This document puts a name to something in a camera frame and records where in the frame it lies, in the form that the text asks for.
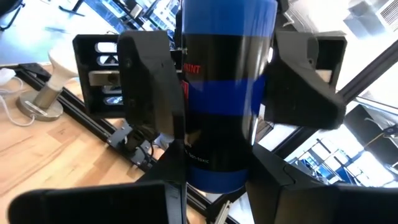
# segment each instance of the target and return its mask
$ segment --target window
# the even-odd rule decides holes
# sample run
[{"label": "window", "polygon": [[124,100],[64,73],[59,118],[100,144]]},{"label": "window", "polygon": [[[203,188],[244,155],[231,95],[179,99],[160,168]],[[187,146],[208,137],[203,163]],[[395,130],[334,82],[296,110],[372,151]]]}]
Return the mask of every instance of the window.
[{"label": "window", "polygon": [[398,39],[398,31],[382,16],[382,9],[391,2],[298,0],[290,3],[287,15],[300,32],[345,33],[348,45],[336,87],[340,90]]},{"label": "window", "polygon": [[384,187],[387,187],[387,188],[397,188],[397,187],[398,187],[398,182],[397,182],[397,181],[389,182],[388,184],[385,184]]},{"label": "window", "polygon": [[242,195],[231,205],[229,215],[239,223],[254,224],[248,193]]},{"label": "window", "polygon": [[348,162],[347,155],[346,155],[343,151],[341,151],[341,150],[338,150],[338,151],[335,153],[335,157],[336,157],[342,164],[345,164],[345,163]]},{"label": "window", "polygon": [[362,173],[362,171],[358,168],[356,164],[351,164],[347,168],[354,176],[357,176]]},{"label": "window", "polygon": [[370,152],[364,152],[354,163],[363,170],[364,173],[361,175],[368,177],[369,186],[380,187],[394,180],[394,176]]},{"label": "window", "polygon": [[331,131],[328,140],[333,142],[339,149],[343,150],[351,158],[363,150],[363,146],[356,140],[355,136],[343,124],[339,129]]},{"label": "window", "polygon": [[206,193],[206,198],[211,201],[214,202],[215,200],[217,200],[221,195],[220,194],[210,194],[210,193]]},{"label": "window", "polygon": [[376,82],[374,82],[364,93],[360,96],[371,102],[376,102],[386,106],[384,110],[398,109],[398,97],[393,94],[393,89],[396,88],[396,83],[398,82],[398,63],[391,67],[382,77],[380,77]]},{"label": "window", "polygon": [[325,161],[325,163],[333,170],[336,171],[341,167],[340,163],[334,157],[331,157]]},{"label": "window", "polygon": [[336,152],[338,150],[338,147],[336,144],[331,142],[329,139],[322,139],[322,144],[330,151],[330,152]]},{"label": "window", "polygon": [[359,174],[356,178],[366,187],[373,186],[369,177],[366,174]]},{"label": "window", "polygon": [[102,4],[118,18],[126,15],[126,13],[112,0],[102,0]]},{"label": "window", "polygon": [[296,130],[297,127],[284,124],[275,124],[274,129],[259,141],[259,144],[272,151],[275,149],[285,138]]},{"label": "window", "polygon": [[321,159],[325,160],[330,157],[330,153],[321,145],[316,144],[312,147],[312,150],[321,157]]},{"label": "window", "polygon": [[329,180],[329,184],[334,184],[335,182],[337,182],[339,180],[338,177],[333,177],[332,179]]}]

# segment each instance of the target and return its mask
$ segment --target cable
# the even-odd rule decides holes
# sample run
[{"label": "cable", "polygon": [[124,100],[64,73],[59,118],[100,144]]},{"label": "cable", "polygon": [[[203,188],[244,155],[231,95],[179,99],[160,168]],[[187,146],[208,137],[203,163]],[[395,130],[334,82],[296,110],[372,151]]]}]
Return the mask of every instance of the cable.
[{"label": "cable", "polygon": [[1,104],[3,105],[3,107],[4,107],[4,110],[6,111],[8,120],[9,120],[11,123],[13,123],[13,124],[15,124],[15,125],[17,125],[17,126],[20,126],[20,127],[28,127],[28,126],[32,125],[33,122],[34,122],[35,119],[36,119],[36,117],[34,116],[34,114],[32,114],[32,115],[30,116],[30,117],[32,118],[32,120],[29,121],[28,123],[26,123],[26,124],[18,123],[17,121],[14,121],[13,118],[11,117],[10,112],[9,112],[9,110],[8,110],[8,107],[7,107],[7,103],[6,103],[5,99],[4,99],[5,96],[11,95],[11,94],[14,94],[14,93],[17,93],[17,92],[21,91],[22,88],[24,87],[24,82],[23,82],[20,78],[18,78],[18,77],[13,77],[13,78],[19,81],[19,84],[20,84],[20,85],[19,85],[19,89],[16,90],[16,91],[10,91],[10,90],[5,90],[5,89],[0,89],[0,102],[1,102]]},{"label": "cable", "polygon": [[379,128],[381,128],[380,125],[379,125],[377,122],[375,122],[373,119],[371,119],[371,118],[365,118],[364,121],[371,121],[371,122],[373,122],[375,125],[377,125]]},{"label": "cable", "polygon": [[118,33],[115,33],[115,32],[110,31],[110,30],[106,31],[106,34],[116,34],[116,35],[118,35]]},{"label": "cable", "polygon": [[2,96],[12,95],[12,94],[17,93],[17,92],[19,92],[19,91],[21,91],[21,90],[23,89],[23,87],[24,87],[24,82],[23,82],[20,78],[18,78],[18,77],[13,77],[13,79],[18,80],[18,82],[19,82],[19,89],[18,89],[18,90],[15,90],[15,91],[6,90],[6,89],[0,89],[0,95],[2,95]]},{"label": "cable", "polygon": [[155,153],[154,143],[152,141],[150,142],[150,148],[151,148],[151,152],[150,152],[150,158],[149,158],[148,162],[150,162],[150,160],[154,157],[154,153]]},{"label": "cable", "polygon": [[379,137],[381,137],[384,133],[380,133],[378,136],[376,136],[374,139],[372,139],[371,141],[369,141],[363,148],[366,148],[368,145],[370,145],[372,142],[374,142],[375,140],[377,140]]},{"label": "cable", "polygon": [[13,124],[15,124],[17,126],[20,126],[20,127],[28,127],[28,126],[32,125],[33,122],[35,121],[35,116],[33,114],[31,115],[32,120],[29,121],[26,124],[21,124],[21,123],[18,123],[17,121],[14,121],[13,118],[11,117],[11,115],[10,115],[10,112],[8,111],[8,107],[7,107],[6,101],[4,100],[4,98],[1,95],[0,95],[0,101],[1,101],[1,103],[3,105],[3,107],[4,107],[4,110],[6,111],[8,119],[11,121],[11,123],[13,123]]},{"label": "cable", "polygon": [[147,163],[149,164],[150,157],[148,156],[148,152],[146,152],[141,146],[138,146],[138,148],[142,151],[142,153],[144,153],[145,156],[145,159],[143,159],[142,162],[147,161]]}]

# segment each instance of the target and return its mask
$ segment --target black panel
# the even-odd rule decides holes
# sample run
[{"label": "black panel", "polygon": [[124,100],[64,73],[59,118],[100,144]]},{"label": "black panel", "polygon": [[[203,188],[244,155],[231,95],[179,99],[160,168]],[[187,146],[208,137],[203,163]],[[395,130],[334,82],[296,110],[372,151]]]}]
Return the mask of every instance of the black panel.
[{"label": "black panel", "polygon": [[255,79],[262,62],[256,58],[258,54],[261,60],[267,58],[271,42],[267,37],[241,35],[184,34],[184,38],[188,52],[183,71],[190,81]]},{"label": "black panel", "polygon": [[275,54],[266,68],[266,120],[322,129],[343,122],[343,99],[309,62],[317,54],[314,41],[312,34],[276,32]]},{"label": "black panel", "polygon": [[118,57],[127,122],[183,139],[183,92],[167,33],[127,31],[120,35]]},{"label": "black panel", "polygon": [[[378,125],[371,121],[365,121],[365,118],[372,119],[363,106],[358,105],[347,114],[344,120],[345,126],[363,146],[382,133],[382,129]],[[382,136],[368,144],[364,150],[371,152],[382,164],[393,165],[398,161],[398,148],[390,139]]]},{"label": "black panel", "polygon": [[285,190],[275,224],[395,223],[397,200],[397,189],[353,185]]},{"label": "black panel", "polygon": [[[374,61],[355,76],[344,88],[339,91],[346,104],[354,100],[368,86],[389,70],[398,61],[398,41],[383,51]],[[286,158],[301,146],[309,137],[316,133],[315,128],[300,127],[280,143],[274,153]]]},{"label": "black panel", "polygon": [[12,201],[9,221],[11,224],[122,224],[133,219],[134,223],[185,223],[185,212],[181,211],[185,208],[181,191],[178,185],[161,181],[68,190],[34,190]]},{"label": "black panel", "polygon": [[323,35],[316,36],[316,38],[318,40],[319,54],[315,69],[331,70],[329,85],[336,88],[347,47],[347,40],[338,35]]},{"label": "black panel", "polygon": [[86,112],[93,118],[123,118],[123,105],[107,104],[105,98],[120,97],[120,92],[103,91],[103,86],[91,86],[89,72],[118,71],[118,65],[100,65],[99,57],[115,57],[116,52],[100,52],[97,43],[118,42],[118,35],[77,35],[73,40],[80,85],[85,99]]},{"label": "black panel", "polygon": [[246,190],[255,223],[275,223],[281,192],[323,185],[258,144],[250,164]]}]

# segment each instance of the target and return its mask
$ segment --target white cable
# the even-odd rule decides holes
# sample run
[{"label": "white cable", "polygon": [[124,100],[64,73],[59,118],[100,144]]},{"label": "white cable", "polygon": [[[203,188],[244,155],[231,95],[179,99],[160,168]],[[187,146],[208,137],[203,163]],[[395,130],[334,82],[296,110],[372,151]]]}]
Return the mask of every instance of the white cable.
[{"label": "white cable", "polygon": [[364,121],[371,121],[371,122],[375,123],[380,129],[382,129],[382,128],[380,127],[380,125],[379,125],[377,122],[375,122],[375,120],[373,120],[373,119],[371,119],[371,118],[365,118]]},{"label": "white cable", "polygon": [[4,98],[1,95],[0,95],[0,101],[1,101],[1,103],[3,105],[3,107],[4,107],[4,110],[6,111],[8,119],[11,121],[11,123],[13,123],[15,125],[18,125],[20,127],[28,127],[28,126],[32,125],[33,122],[35,121],[35,116],[33,114],[31,115],[32,120],[29,121],[27,124],[21,124],[21,123],[18,123],[17,121],[14,121],[13,118],[11,117],[11,115],[10,115],[10,112],[8,111],[8,107],[7,107],[6,101],[4,100]]},{"label": "white cable", "polygon": [[285,23],[282,25],[282,27],[285,27],[285,26],[287,26],[287,25],[294,24],[294,20],[292,19],[292,17],[291,17],[289,14],[287,14],[287,12],[284,12],[284,16],[286,17],[287,22],[285,22]]},{"label": "white cable", "polygon": [[6,90],[6,89],[0,89],[0,95],[3,95],[3,96],[4,95],[11,95],[11,94],[17,93],[17,92],[22,90],[22,88],[24,87],[24,82],[18,77],[13,77],[13,78],[19,81],[19,89],[15,90],[15,91]]},{"label": "white cable", "polygon": [[7,117],[8,117],[8,119],[11,121],[11,123],[13,123],[13,124],[15,124],[15,125],[17,125],[17,126],[20,126],[20,127],[28,127],[28,126],[32,125],[33,122],[35,121],[35,115],[32,114],[32,115],[30,116],[30,117],[32,118],[32,120],[29,121],[29,122],[26,123],[26,124],[18,123],[17,121],[14,121],[13,118],[11,117],[10,112],[9,112],[9,110],[8,110],[8,107],[7,107],[7,103],[6,103],[6,101],[4,100],[4,96],[17,93],[17,92],[21,91],[22,88],[24,87],[24,82],[23,82],[20,78],[18,78],[18,77],[13,77],[13,78],[15,78],[16,80],[19,81],[19,83],[20,83],[19,89],[16,90],[16,91],[10,91],[10,90],[5,90],[5,89],[0,89],[0,102],[1,102],[1,104],[3,105],[4,110],[6,111]]}]

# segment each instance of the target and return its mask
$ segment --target metal bracket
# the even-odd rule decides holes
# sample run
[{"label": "metal bracket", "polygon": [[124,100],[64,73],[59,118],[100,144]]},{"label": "metal bracket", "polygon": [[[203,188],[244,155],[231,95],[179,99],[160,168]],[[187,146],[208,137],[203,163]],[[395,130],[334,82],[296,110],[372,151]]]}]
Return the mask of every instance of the metal bracket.
[{"label": "metal bracket", "polygon": [[[43,88],[46,82],[45,77],[49,77],[50,75],[46,71],[42,71],[43,75],[37,75],[36,73],[31,72],[30,70],[40,70],[40,65],[36,63],[32,64],[31,69],[26,69],[24,65],[26,64],[6,67],[16,70],[17,76],[28,85],[30,85],[33,89],[40,90],[41,88]],[[109,144],[110,146],[118,145],[117,147],[113,146],[113,150],[115,150],[125,159],[134,162],[132,158],[135,157],[134,160],[137,159],[137,161],[139,161],[140,163],[142,162],[139,160],[144,158],[144,153],[142,153],[141,150],[136,151],[135,154],[127,153],[127,150],[124,148],[125,146],[123,144],[118,144],[120,140],[123,140],[122,143],[124,143],[125,136],[127,136],[127,133],[132,130],[127,123],[124,123],[123,126],[118,129],[120,137],[116,138],[116,136],[118,135],[112,135],[113,133],[115,133],[116,128],[104,119],[94,119],[88,116],[84,112],[84,110],[86,109],[84,103],[66,88],[63,89],[61,95],[58,97],[58,100],[64,107],[66,114],[68,114],[78,123],[87,128],[87,130],[92,132],[100,140],[107,142],[108,144],[111,143]],[[150,144],[149,142],[144,141],[144,143],[141,144],[141,147],[147,149],[147,147],[150,147]],[[141,164],[139,168],[142,171],[147,172],[154,164],[156,164],[156,160],[152,158],[151,165],[144,166],[143,164]],[[189,185],[187,186],[187,203],[204,217],[207,216],[208,213],[206,211],[206,208],[210,206],[210,201]],[[233,220],[231,217],[228,217],[226,223],[237,224],[238,222]]]},{"label": "metal bracket", "polygon": [[43,67],[38,66],[37,63],[25,63],[19,66],[24,70],[34,73],[43,82],[47,82],[50,79],[50,74]]},{"label": "metal bracket", "polygon": [[120,86],[119,71],[90,71],[88,73],[88,81],[90,86]]},{"label": "metal bracket", "polygon": [[[124,122],[123,125],[106,140],[106,142],[112,146],[112,149],[122,154],[123,157],[131,161],[134,165],[147,171],[152,167],[152,164],[148,163],[146,160],[150,155],[148,155],[148,153],[145,155],[142,150],[135,147],[132,143],[129,143],[127,140],[128,135],[132,132],[132,127],[130,127],[127,122]],[[148,141],[144,141],[140,147],[147,151],[150,148],[150,143]]]}]

